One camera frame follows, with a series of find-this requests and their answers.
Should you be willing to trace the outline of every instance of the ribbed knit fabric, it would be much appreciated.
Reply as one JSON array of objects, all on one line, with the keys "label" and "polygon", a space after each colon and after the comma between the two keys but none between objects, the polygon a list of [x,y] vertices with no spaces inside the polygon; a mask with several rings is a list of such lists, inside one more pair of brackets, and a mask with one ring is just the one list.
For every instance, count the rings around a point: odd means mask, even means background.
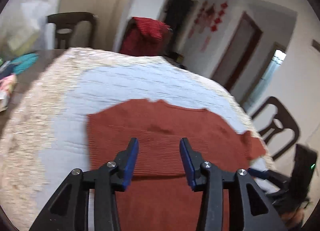
[{"label": "ribbed knit fabric", "polygon": [[[128,190],[117,193],[123,231],[194,231],[201,205],[200,192],[187,185],[179,142],[187,137],[192,148],[222,170],[247,169],[265,153],[250,132],[238,135],[218,115],[160,100],[133,99],[88,115],[92,169],[113,160],[138,138],[139,155]],[[228,230],[228,195],[224,191],[224,230]]]},{"label": "ribbed knit fabric", "polygon": [[136,27],[124,39],[119,53],[130,56],[157,56],[169,26],[150,18],[133,17]]}]

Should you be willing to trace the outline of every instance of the blue gripper pad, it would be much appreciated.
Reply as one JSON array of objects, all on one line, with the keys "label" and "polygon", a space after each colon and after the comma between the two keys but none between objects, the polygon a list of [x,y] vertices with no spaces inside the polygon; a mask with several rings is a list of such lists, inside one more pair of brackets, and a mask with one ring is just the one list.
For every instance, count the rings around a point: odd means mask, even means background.
[{"label": "blue gripper pad", "polygon": [[256,177],[256,178],[260,178],[260,179],[267,179],[269,174],[268,171],[260,171],[260,170],[256,170],[256,169],[251,169],[249,168],[247,170],[247,172],[252,176],[252,177]]},{"label": "blue gripper pad", "polygon": [[180,140],[180,156],[181,156],[184,171],[186,173],[188,185],[191,187],[192,190],[194,190],[196,187],[195,169],[192,165],[191,158],[188,152],[188,147],[186,146],[184,139],[186,138],[183,138]]},{"label": "blue gripper pad", "polygon": [[122,187],[124,190],[130,185],[134,167],[136,165],[138,152],[139,152],[139,142],[137,138],[131,138],[129,145],[127,147],[127,163],[123,169],[123,181]]}]

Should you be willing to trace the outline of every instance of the wooden table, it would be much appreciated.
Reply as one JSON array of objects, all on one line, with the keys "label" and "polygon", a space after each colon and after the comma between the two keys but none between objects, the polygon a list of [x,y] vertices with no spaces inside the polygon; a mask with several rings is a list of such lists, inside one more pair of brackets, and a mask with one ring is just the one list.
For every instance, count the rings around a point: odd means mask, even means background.
[{"label": "wooden table", "polygon": [[41,50],[37,61],[27,70],[17,76],[18,83],[13,90],[7,110],[0,113],[0,134],[10,118],[11,111],[20,103],[24,93],[29,90],[33,81],[39,78],[39,75],[52,63],[52,61],[60,56],[65,49]]}]

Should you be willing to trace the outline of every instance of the door frame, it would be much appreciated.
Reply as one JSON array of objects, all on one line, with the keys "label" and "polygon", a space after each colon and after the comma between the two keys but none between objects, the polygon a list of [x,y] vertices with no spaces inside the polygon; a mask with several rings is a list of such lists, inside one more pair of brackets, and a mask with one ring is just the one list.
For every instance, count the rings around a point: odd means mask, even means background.
[{"label": "door frame", "polygon": [[[187,40],[187,36],[190,30],[190,24],[193,23],[193,17],[195,15],[195,13],[197,12],[197,7],[198,7],[198,1],[197,0],[190,0],[193,2],[190,11],[187,13],[187,15],[184,18],[184,21],[182,22],[182,26],[179,30],[179,32],[177,33],[177,37],[175,40],[175,43],[172,45],[172,49],[177,49],[177,46],[183,46],[183,44],[185,43],[185,41]],[[167,11],[167,6],[168,6],[169,0],[165,0],[165,4],[163,6],[163,8],[161,9],[161,12],[159,14],[159,18],[158,20],[161,22],[164,22],[166,17],[167,17],[167,13],[165,14],[165,16],[161,17],[161,13],[164,11]]]},{"label": "door frame", "polygon": [[270,50],[266,60],[264,61],[259,73],[256,75],[253,83],[251,84],[251,86],[249,87],[248,91],[246,92],[246,94],[243,96],[243,98],[241,99],[241,101],[239,102],[239,105],[242,107],[243,104],[248,100],[250,94],[253,92],[253,90],[255,89],[255,87],[258,85],[260,79],[262,78],[263,74],[266,72],[272,58],[273,58],[273,55],[275,53],[275,51],[279,49],[281,50],[282,52],[286,52],[286,48],[284,46],[282,46],[281,44],[275,42],[273,44],[273,47],[272,49]]},{"label": "door frame", "polygon": [[255,23],[255,21],[247,14],[247,12],[243,12],[240,20],[239,20],[239,23],[238,23],[238,26],[232,36],[232,39],[225,51],[225,53],[223,54],[223,57],[222,59],[220,60],[220,63],[219,65],[217,66],[217,69],[214,71],[214,73],[212,74],[211,76],[211,79],[213,79],[214,75],[217,73],[217,71],[219,70],[219,68],[221,68],[222,64],[223,64],[223,61],[225,60],[226,58],[226,54],[228,53],[228,51],[230,50],[230,47],[231,47],[231,44],[234,42],[235,40],[235,37],[236,37],[236,33],[237,31],[239,30],[240,28],[240,24],[241,24],[241,21],[242,20],[245,20],[247,21],[255,30],[254,34],[252,35],[251,39],[250,39],[250,42],[245,50],[245,52],[242,54],[241,58],[240,58],[240,61],[239,63],[237,64],[237,67],[236,69],[233,71],[233,73],[231,74],[231,76],[229,77],[227,83],[225,84],[224,88],[226,90],[228,90],[230,92],[230,90],[232,89],[232,87],[234,86],[234,84],[236,83],[236,81],[238,80],[238,78],[240,77],[242,71],[244,70],[246,64],[249,62],[255,48],[257,47],[260,39],[261,39],[261,36],[263,34],[262,30],[258,27],[258,25]]}]

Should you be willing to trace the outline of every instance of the wooden door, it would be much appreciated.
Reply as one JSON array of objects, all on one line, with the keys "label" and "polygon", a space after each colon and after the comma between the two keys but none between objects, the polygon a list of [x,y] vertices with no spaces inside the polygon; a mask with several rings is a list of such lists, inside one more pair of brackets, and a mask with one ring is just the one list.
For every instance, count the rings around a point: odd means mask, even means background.
[{"label": "wooden door", "polygon": [[260,28],[244,12],[212,80],[230,91],[250,60],[261,36]]}]

